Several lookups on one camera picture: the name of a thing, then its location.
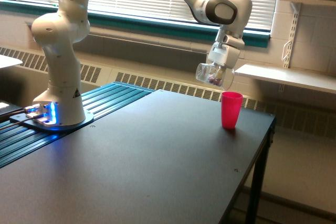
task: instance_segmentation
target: shelf bracket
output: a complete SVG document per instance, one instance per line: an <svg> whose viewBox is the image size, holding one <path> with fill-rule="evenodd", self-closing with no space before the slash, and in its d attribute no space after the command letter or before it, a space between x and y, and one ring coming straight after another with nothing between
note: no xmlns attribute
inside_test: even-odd
<svg viewBox="0 0 336 224"><path fill-rule="evenodd" d="M294 45L294 41L295 41L295 34L296 34L296 28L297 28L297 24L299 21L299 14L300 14L300 9L301 9L301 4L300 3L290 3L291 7L293 8L293 19L292 19L292 25L290 28L290 34L289 34L289 39L288 42L284 45L284 50L282 52L282 61L283 63L283 67L284 68L289 68L289 64L290 64L290 58L292 55L292 49L293 49L293 45ZM283 93L285 89L285 85L281 84L279 85L279 92Z"/></svg>
<svg viewBox="0 0 336 224"><path fill-rule="evenodd" d="M299 13L301 8L301 3L290 2L290 6L294 10L294 13Z"/></svg>

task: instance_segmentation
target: red plastic cup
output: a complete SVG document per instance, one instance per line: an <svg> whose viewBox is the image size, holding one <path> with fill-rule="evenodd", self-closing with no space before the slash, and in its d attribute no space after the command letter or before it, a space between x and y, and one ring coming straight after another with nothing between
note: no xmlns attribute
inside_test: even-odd
<svg viewBox="0 0 336 224"><path fill-rule="evenodd" d="M234 129L238 121L240 107L242 106L243 96L236 92L222 93L222 127Z"/></svg>

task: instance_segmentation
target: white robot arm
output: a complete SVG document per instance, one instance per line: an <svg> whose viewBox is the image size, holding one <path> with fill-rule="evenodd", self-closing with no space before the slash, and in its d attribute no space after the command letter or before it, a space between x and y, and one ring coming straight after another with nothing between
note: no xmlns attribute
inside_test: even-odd
<svg viewBox="0 0 336 224"><path fill-rule="evenodd" d="M58 0L57 13L36 19L32 26L34 39L48 62L48 89L34 99L41 104L28 116L45 114L38 122L47 127L68 126L85 120L81 98L80 63L72 44L83 40L90 31L89 0Z"/></svg>
<svg viewBox="0 0 336 224"><path fill-rule="evenodd" d="M252 10L251 0L184 0L191 9L194 18L201 24L220 25L215 43L208 60L210 64L199 64L196 71L197 80L224 86L226 89L233 81L233 74L225 74L233 68L244 47L243 30Z"/></svg>
<svg viewBox="0 0 336 224"><path fill-rule="evenodd" d="M72 44L89 34L89 0L59 0L57 13L36 19L32 26L35 40L48 62L48 89L35 98L28 116L45 115L38 122L47 127L76 125L86 119L81 100L80 63ZM196 78L221 86L226 69L232 69L244 46L243 30L250 17L251 0L185 0L201 24L218 25L215 43L208 55L211 64L200 64Z"/></svg>

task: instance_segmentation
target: black table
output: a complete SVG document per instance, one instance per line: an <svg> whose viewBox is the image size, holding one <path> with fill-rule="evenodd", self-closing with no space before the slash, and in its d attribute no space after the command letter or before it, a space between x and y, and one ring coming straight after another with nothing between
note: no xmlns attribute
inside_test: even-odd
<svg viewBox="0 0 336 224"><path fill-rule="evenodd" d="M1 223L219 223L255 164L254 223L275 118L157 91L0 169Z"/></svg>

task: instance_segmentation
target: white wall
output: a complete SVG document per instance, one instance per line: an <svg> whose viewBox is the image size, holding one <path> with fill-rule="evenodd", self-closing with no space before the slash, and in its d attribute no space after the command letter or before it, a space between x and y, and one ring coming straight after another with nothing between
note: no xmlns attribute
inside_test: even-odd
<svg viewBox="0 0 336 224"><path fill-rule="evenodd" d="M282 66L282 48L288 41L292 15L290 4L278 1L268 48L246 47L242 52L243 59L239 59L237 67L247 62L266 62ZM0 10L0 46L40 50L27 27L27 24L31 24L35 18L34 15ZM139 33L126 29L103 28L108 30L105 36L104 34L100 37L91 35L75 45L80 59L200 84L194 80L194 71L198 63L205 60L204 53L113 39L111 34L120 31ZM336 8L303 6L291 66L336 76L335 33ZM160 35L144 33L140 35L160 38ZM335 95L292 87L285 87L285 91L280 93L278 88L277 84L243 77L236 78L232 87L233 90L259 99L285 100L336 110ZM278 135L277 144L273 146L270 153L265 190L303 204L336 212L336 191L331 186L334 183L331 167L336 165L336 158L333 155L334 142L315 136L312 136L310 141L305 141L306 138L305 135L291 133L291 131L281 132ZM316 152L312 161L311 154L314 153L316 145L323 151ZM326 167L329 174L320 172L320 176L317 176L317 172L325 170Z"/></svg>

